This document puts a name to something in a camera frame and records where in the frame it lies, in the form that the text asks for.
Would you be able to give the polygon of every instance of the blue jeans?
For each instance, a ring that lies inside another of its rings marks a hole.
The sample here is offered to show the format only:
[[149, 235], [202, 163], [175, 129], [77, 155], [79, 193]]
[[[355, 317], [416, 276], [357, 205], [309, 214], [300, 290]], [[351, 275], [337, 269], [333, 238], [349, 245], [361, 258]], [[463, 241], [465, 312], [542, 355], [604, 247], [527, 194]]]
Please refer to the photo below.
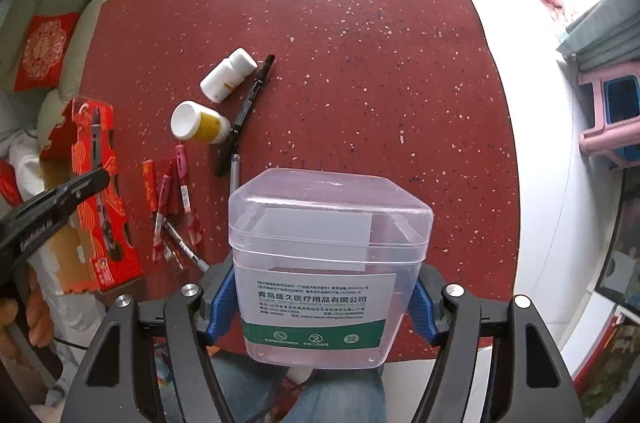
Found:
[[[236, 419], [244, 423], [272, 400], [286, 367], [258, 363], [247, 356], [219, 351], [211, 364]], [[159, 373], [164, 364], [156, 358]], [[358, 371], [317, 371], [284, 423], [385, 423], [385, 391], [381, 368]], [[162, 382], [160, 396], [167, 423], [182, 423], [171, 380]]]

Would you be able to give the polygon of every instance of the blue gripper pad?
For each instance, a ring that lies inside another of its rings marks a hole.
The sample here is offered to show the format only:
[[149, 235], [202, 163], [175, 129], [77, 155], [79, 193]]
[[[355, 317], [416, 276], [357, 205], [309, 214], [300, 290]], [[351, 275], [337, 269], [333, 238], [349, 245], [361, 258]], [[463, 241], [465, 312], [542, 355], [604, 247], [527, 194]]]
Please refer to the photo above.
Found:
[[415, 283], [408, 311], [415, 331], [433, 345], [438, 336], [438, 330], [433, 320], [433, 303], [420, 281]]
[[236, 276], [232, 268], [211, 304], [211, 323], [206, 332], [209, 345], [213, 345], [221, 336], [226, 335], [236, 311], [238, 311], [238, 295], [236, 294]]

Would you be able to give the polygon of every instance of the sofa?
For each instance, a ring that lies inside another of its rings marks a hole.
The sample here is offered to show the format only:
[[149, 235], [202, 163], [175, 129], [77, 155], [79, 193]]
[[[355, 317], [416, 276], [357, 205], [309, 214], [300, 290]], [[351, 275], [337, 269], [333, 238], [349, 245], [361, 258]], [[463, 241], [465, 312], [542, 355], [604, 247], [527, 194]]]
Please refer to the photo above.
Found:
[[[0, 27], [0, 90], [10, 97], [24, 129], [36, 127], [40, 147], [47, 145], [49, 134], [62, 121], [62, 111], [76, 96], [82, 81], [84, 62], [94, 35], [102, 5], [107, 0], [14, 0]], [[58, 86], [18, 93], [14, 89], [18, 66], [34, 16], [79, 13], [63, 55]]]

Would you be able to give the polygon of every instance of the transparent plastic container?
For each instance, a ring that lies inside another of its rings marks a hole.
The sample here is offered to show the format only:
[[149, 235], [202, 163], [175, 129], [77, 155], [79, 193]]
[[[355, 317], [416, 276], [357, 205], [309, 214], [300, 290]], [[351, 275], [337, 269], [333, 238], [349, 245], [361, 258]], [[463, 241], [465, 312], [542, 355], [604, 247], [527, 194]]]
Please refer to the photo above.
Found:
[[381, 365], [427, 252], [433, 212], [381, 177], [269, 169], [229, 199], [244, 342], [258, 361]]

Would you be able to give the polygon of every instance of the black pen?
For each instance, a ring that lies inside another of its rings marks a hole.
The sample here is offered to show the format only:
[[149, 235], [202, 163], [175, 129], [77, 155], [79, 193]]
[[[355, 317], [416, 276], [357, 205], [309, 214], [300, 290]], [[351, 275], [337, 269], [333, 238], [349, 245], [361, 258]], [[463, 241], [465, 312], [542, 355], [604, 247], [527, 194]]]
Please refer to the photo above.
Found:
[[255, 76], [254, 83], [251, 85], [251, 89], [246, 93], [246, 98], [242, 103], [242, 108], [234, 121], [233, 126], [231, 127], [231, 132], [229, 133], [229, 137], [226, 139], [225, 145], [223, 145], [222, 150], [220, 151], [220, 159], [218, 160], [218, 165], [216, 167], [216, 176], [222, 176], [229, 171], [229, 167], [231, 167], [231, 156], [233, 156], [236, 151], [236, 146], [238, 146], [238, 137], [240, 136], [240, 131], [242, 130], [242, 124], [244, 124], [244, 120], [249, 114], [251, 110], [251, 106], [254, 103], [255, 97], [258, 95], [258, 92], [262, 89], [262, 86], [267, 79], [267, 73], [275, 60], [275, 55], [267, 55], [267, 58], [264, 60], [264, 64], [258, 71], [258, 74]]

